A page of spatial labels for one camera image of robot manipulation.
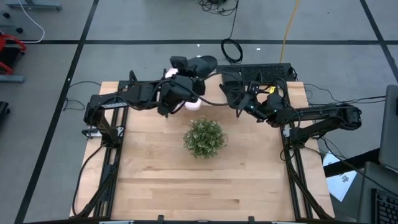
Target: black floor stripe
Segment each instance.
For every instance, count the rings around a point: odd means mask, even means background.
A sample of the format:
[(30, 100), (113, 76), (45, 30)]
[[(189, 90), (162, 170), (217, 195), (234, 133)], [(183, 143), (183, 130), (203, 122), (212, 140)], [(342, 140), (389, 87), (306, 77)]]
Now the black floor stripe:
[(47, 134), (45, 135), (43, 146), (42, 146), (42, 148), (40, 150), (39, 157), (38, 157), (38, 159), (36, 161), (36, 165), (34, 167), (32, 176), (30, 177), (29, 184), (28, 184), (27, 189), (25, 191), (24, 198), (22, 199), (22, 203), (21, 203), (21, 205), (19, 207), (18, 214), (17, 214), (17, 217), (16, 217), (14, 223), (17, 223), (17, 224), (23, 223), (24, 219), (25, 219), (25, 216), (26, 216), (26, 213), (27, 213), (27, 210), (29, 209), (29, 204), (30, 204), (30, 201), (32, 200), (33, 193), (35, 191), (37, 182), (39, 180), (40, 173), (42, 171), (45, 158), (47, 157), (47, 153), (48, 153), (49, 148), (50, 148), (51, 140), (53, 138), (53, 135), (54, 135), (54, 132), (55, 132), (55, 128), (57, 127), (57, 123), (58, 123), (59, 117), (60, 117), (61, 112), (62, 112), (62, 106), (63, 106), (63, 103), (65, 101), (65, 97), (68, 94), (68, 89), (69, 89), (69, 86), (70, 86), (70, 82), (72, 80), (73, 74), (75, 73), (76, 66), (77, 66), (77, 63), (79, 61), (81, 51), (83, 50), (84, 41), (87, 38), (88, 30), (90, 29), (90, 25), (91, 25), (91, 22), (93, 20), (94, 13), (95, 13), (97, 5), (98, 5), (98, 1), (99, 0), (94, 0), (93, 1), (93, 5), (92, 5), (92, 7), (90, 9), (90, 13), (88, 14), (88, 18), (87, 18), (85, 27), (83, 29), (83, 33), (81, 34), (78, 46), (76, 48), (75, 55), (73, 56), (73, 59), (72, 59), (72, 62), (71, 62), (71, 65), (70, 65), (70, 68), (69, 68), (69, 71), (68, 71), (68, 75), (67, 75), (67, 77), (65, 79), (65, 83), (63, 84), (63, 88), (62, 88), (62, 91), (61, 91), (61, 94), (60, 94), (60, 98), (58, 99), (58, 103), (57, 103), (57, 105), (55, 107), (55, 111), (54, 111), (54, 114), (53, 114), (52, 119), (51, 119), (49, 130), (47, 131)]
[(390, 65), (392, 73), (394, 74), (396, 80), (398, 81), (397, 64), (395, 63), (394, 58), (392, 57), (391, 52), (390, 52), (390, 50), (388, 49), (388, 47), (386, 45), (387, 42), (384, 41), (383, 36), (381, 35), (381, 32), (380, 32), (379, 28), (377, 27), (376, 21), (374, 20), (373, 15), (372, 15), (372, 13), (371, 13), (371, 11), (369, 9), (369, 6), (366, 3), (366, 1), (365, 0), (359, 0), (359, 1), (361, 2), (361, 5), (362, 5), (362, 7), (363, 7), (363, 9), (365, 11), (365, 14), (366, 14), (366, 16), (369, 19), (369, 23), (371, 24), (373, 32), (374, 32), (374, 34), (377, 37), (377, 40), (380, 41), (380, 43), (381, 43), (380, 44), (381, 49), (383, 50), (384, 55), (386, 56), (386, 59), (388, 61), (388, 64)]
[[(163, 44), (220, 44), (222, 40), (85, 40), (84, 44), (163, 45)], [(283, 40), (235, 40), (240, 44), (282, 44)], [(79, 40), (43, 40), (39, 44), (79, 44)], [(398, 45), (398, 40), (287, 40), (291, 45)]]

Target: wooden tabletop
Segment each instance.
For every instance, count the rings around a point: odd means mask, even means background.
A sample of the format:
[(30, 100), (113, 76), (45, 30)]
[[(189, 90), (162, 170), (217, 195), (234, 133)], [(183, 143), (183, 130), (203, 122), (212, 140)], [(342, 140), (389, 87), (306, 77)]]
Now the wooden tabletop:
[[(224, 103), (218, 85), (221, 75), (206, 81), (205, 99)], [(104, 82), (100, 94), (112, 93), (117, 82)], [(303, 83), (288, 83), (293, 107), (307, 107)], [(110, 121), (112, 111), (106, 112)], [(212, 159), (195, 159), (183, 147), (183, 134), (193, 119), (204, 116), (218, 121), (226, 133), (227, 146)], [(311, 125), (302, 122), (301, 127)], [(85, 159), (100, 145), (88, 141)], [(316, 140), (307, 147), (318, 150)], [(165, 118), (157, 110), (129, 109), (118, 181), (113, 203), (113, 220), (221, 220), (293, 221), (294, 212), (280, 130), (256, 123), (252, 116), (228, 106), (203, 104), (198, 111), (185, 108)], [(83, 171), (76, 198), (80, 211), (98, 188), (104, 159), (103, 149)], [(309, 191), (325, 211), (334, 216), (320, 156), (302, 149), (302, 161)], [(305, 210), (297, 188), (302, 217)]]

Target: concrete floor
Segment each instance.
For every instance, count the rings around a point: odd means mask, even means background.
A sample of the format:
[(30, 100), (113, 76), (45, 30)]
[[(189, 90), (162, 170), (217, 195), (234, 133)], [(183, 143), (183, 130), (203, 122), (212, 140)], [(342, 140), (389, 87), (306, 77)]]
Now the concrete floor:
[[(233, 39), (281, 40), (294, 0), (241, 0)], [(385, 40), (398, 40), (395, 0), (366, 0)], [(0, 84), (0, 100), (10, 103), (12, 113), (0, 130), (0, 217), (12, 223), (21, 205), (70, 69), (93, 0), (64, 0), (62, 11), (28, 11), (46, 30), (45, 40), (75, 40), (29, 45), (16, 66), (25, 83)], [(20, 39), (37, 39), (40, 30), (18, 9), (0, 10), (12, 19), (0, 18), (0, 24), (13, 23), (23, 34), (7, 33)], [(87, 40), (159, 40), (157, 44), (86, 44), (81, 52), (72, 83), (125, 80), (133, 69), (139, 79), (160, 78), (169, 67), (171, 55), (195, 57), (213, 55), (227, 64), (219, 44), (161, 44), (161, 40), (219, 40), (229, 36), (233, 16), (205, 13), (197, 1), (189, 0), (99, 0)], [(301, 0), (290, 40), (377, 40), (359, 0)], [(243, 63), (276, 63), (280, 45), (243, 44)], [(389, 45), (398, 58), (398, 46)], [(386, 86), (397, 84), (380, 45), (287, 45), (285, 62), (290, 62), (303, 82), (329, 89), (335, 98), (347, 100), (385, 94)], [(309, 87), (313, 103), (331, 102), (328, 93)], [(84, 104), (99, 88), (92, 84), (74, 86), (69, 98)], [(383, 103), (357, 105), (363, 111), (363, 126), (357, 131), (333, 131), (328, 134), (346, 157), (379, 147)], [(40, 175), (25, 222), (63, 219), (69, 216), (78, 171), (86, 140), (83, 111), (64, 111), (58, 121), (52, 143)], [(355, 218), (361, 178), (357, 178), (343, 203), (333, 200), (339, 217)]]

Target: red object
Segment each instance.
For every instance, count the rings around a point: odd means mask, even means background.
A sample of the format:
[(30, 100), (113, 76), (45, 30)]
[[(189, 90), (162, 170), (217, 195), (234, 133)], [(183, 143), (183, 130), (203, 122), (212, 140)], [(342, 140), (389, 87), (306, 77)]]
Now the red object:
[[(0, 54), (1, 54), (1, 51), (6, 47), (7, 39), (11, 39), (16, 44), (20, 45), (20, 47), (21, 47), (20, 51), (21, 52), (25, 52), (26, 51), (25, 44), (22, 43), (20, 40), (18, 40), (17, 38), (15, 38), (15, 37), (13, 37), (11, 35), (3, 34), (3, 35), (0, 35)], [(0, 68), (3, 68), (6, 71), (7, 75), (12, 75), (12, 68), (7, 66), (5, 63), (0, 62)]]

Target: leaves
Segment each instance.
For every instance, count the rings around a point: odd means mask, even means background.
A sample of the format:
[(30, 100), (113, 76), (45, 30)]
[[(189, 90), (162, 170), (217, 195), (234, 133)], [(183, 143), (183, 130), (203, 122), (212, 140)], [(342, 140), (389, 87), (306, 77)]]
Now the leaves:
[(191, 129), (184, 134), (184, 146), (195, 158), (208, 159), (224, 147), (221, 125), (205, 118), (191, 121)]

